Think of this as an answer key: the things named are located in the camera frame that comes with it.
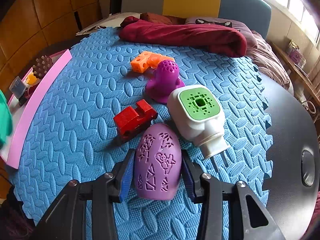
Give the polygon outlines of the folded beige cloth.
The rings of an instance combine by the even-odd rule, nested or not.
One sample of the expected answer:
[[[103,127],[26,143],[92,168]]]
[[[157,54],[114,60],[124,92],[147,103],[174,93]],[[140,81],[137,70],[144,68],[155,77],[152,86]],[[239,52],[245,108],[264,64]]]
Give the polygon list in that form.
[[[117,13],[117,14],[110,15],[108,16],[108,18],[104,18],[102,20],[99,20],[98,22],[95,22],[89,25],[88,27],[85,27],[81,31],[77,32],[76,36],[91,34],[93,32],[96,32],[99,29],[105,29],[108,27],[111,27],[111,28],[119,27],[120,24],[123,22],[123,20],[129,16],[139,18],[140,13],[124,12],[124,13]]]

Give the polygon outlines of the pink white shallow box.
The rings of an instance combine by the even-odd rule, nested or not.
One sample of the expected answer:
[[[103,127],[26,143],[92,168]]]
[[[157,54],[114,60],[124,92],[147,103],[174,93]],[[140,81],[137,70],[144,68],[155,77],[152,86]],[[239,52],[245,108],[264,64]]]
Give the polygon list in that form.
[[[40,81],[40,84],[35,88],[35,92],[33,92],[25,105],[20,107],[18,100],[14,96],[9,100],[13,130],[12,134],[7,138],[6,144],[1,149],[1,158],[8,166],[14,169],[18,169],[19,167],[24,141],[42,99],[57,76],[72,59],[71,52],[68,49],[60,51],[54,54],[54,56],[57,56],[57,60],[53,67]]]

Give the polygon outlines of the wooden side shelf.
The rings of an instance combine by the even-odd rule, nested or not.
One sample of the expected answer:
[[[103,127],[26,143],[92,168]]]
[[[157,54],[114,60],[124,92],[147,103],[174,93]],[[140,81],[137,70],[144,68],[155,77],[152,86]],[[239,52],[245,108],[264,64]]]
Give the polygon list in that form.
[[[314,102],[317,106],[319,106],[319,88],[311,82],[308,75],[299,68],[298,65],[294,63],[294,61],[285,53],[281,48],[279,48],[274,42],[269,42],[270,46],[272,47],[274,53],[280,57],[284,61],[284,63],[289,67],[291,70],[290,77],[293,80],[299,80],[303,87],[308,91],[311,96],[311,101]]]

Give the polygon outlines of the brown spiky ball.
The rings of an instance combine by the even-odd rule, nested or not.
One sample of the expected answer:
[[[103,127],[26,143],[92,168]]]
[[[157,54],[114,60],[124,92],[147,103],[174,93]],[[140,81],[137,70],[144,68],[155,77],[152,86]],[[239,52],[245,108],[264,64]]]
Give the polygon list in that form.
[[[42,79],[48,73],[48,71],[52,66],[53,66],[52,58],[46,55],[42,55],[41,57],[35,60],[35,63],[32,66],[33,75],[37,79]]]

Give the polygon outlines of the dark red blanket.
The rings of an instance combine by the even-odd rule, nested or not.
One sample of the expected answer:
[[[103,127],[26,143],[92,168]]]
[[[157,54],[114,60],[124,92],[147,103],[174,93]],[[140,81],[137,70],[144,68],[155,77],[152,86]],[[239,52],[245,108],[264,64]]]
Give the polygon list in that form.
[[[119,37],[132,43],[205,48],[211,53],[228,57],[243,57],[247,50],[244,35],[223,25],[167,25],[129,16],[120,26]]]

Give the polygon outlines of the purple oval perforated shell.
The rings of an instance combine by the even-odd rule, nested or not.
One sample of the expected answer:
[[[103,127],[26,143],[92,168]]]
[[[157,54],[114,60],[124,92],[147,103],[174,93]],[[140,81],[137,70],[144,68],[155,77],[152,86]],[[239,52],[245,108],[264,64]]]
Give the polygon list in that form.
[[[135,153],[134,183],[140,198],[172,200],[181,176],[182,153],[177,135],[166,124],[150,126]]]

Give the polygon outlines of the small orange yellow toy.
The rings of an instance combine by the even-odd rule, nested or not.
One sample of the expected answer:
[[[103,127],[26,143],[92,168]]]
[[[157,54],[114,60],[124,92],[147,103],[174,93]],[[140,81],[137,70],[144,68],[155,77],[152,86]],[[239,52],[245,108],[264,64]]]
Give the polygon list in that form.
[[[26,84],[33,86],[37,84],[38,78],[33,74],[33,72],[30,72],[26,79]]]

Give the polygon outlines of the green plastic spool toy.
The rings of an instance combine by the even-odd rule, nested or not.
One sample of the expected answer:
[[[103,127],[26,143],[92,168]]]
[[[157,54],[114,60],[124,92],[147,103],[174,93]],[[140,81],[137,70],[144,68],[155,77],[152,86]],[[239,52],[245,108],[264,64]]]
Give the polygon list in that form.
[[[6,144],[7,137],[12,134],[12,115],[7,100],[0,90],[0,149]]]

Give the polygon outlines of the orange linked cubes toy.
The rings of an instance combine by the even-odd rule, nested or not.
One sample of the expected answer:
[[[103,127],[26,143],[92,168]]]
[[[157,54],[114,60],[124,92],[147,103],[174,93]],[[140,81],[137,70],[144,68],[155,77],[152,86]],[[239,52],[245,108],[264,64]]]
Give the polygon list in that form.
[[[133,72],[144,73],[149,68],[156,69],[158,64],[164,60],[174,61],[174,58],[164,56],[162,54],[152,53],[150,51],[143,51],[130,64]]]

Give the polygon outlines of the blue foam puzzle mat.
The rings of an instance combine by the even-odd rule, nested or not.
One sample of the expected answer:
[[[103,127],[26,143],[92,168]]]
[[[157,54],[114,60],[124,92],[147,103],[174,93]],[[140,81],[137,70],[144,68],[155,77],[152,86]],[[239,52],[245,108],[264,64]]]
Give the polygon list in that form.
[[[10,152],[31,239],[258,239],[277,230],[247,57],[93,33],[52,66]]]

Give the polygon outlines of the grey cylinder on black base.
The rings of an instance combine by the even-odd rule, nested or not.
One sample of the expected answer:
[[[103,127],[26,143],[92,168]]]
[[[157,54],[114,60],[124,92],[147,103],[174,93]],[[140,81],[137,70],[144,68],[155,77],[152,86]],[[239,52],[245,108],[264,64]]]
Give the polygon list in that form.
[[[27,90],[27,87],[19,76],[15,77],[15,79],[12,81],[11,85],[9,86],[9,90],[18,100],[18,104],[20,106],[23,106],[26,103],[27,98],[25,97],[24,93]]]

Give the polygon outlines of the white green cube-top bottle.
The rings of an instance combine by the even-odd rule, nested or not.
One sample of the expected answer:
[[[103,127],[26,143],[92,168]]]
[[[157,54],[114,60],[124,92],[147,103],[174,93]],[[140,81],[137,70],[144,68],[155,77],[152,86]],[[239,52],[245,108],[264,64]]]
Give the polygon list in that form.
[[[180,135],[198,147],[204,159],[230,148],[224,139],[223,108],[207,87],[192,85],[173,90],[167,108]]]

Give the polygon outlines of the pink cat-print pillow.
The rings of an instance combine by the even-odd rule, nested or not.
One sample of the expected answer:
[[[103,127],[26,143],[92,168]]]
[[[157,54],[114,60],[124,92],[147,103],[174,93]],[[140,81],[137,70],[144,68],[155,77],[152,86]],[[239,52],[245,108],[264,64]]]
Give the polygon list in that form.
[[[276,57],[271,46],[259,33],[250,30],[244,23],[224,18],[191,17],[186,19],[186,24],[216,24],[236,29],[244,35],[247,41],[246,56],[257,65],[259,71],[276,81],[276,83],[285,88],[291,95],[294,95],[293,85],[289,75],[280,60]]]

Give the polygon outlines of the purple mushroom-shaped toy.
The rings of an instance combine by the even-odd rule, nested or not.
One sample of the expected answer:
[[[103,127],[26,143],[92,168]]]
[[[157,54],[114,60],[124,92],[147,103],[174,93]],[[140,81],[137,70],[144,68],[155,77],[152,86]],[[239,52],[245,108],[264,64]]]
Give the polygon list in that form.
[[[178,64],[172,60],[163,60],[154,71],[153,78],[146,84],[145,92],[157,103],[166,104],[171,92],[184,86]]]

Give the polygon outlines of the grey yellow blue sofa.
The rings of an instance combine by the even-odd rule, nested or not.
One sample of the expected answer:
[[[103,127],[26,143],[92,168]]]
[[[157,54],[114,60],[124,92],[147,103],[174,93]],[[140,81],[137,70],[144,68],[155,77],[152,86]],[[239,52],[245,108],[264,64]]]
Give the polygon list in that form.
[[[263,0],[121,0],[121,12],[236,20],[262,37],[267,36],[271,21],[271,7]]]

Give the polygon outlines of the red block toy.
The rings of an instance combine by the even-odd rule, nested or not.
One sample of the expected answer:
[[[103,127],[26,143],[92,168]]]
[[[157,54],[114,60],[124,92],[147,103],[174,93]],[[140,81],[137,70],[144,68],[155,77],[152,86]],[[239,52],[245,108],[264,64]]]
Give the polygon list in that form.
[[[144,99],[136,102],[136,108],[126,107],[114,118],[117,132],[122,142],[126,142],[146,130],[151,121],[157,119],[158,113]]]

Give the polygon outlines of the red cylinder toy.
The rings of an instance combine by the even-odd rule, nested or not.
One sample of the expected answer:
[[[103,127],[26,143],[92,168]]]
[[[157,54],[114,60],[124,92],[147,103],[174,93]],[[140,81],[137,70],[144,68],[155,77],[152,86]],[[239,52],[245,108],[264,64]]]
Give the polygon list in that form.
[[[24,97],[26,99],[29,99],[32,96],[32,94],[35,92],[35,89],[37,88],[37,86],[38,85],[28,87],[24,92]]]

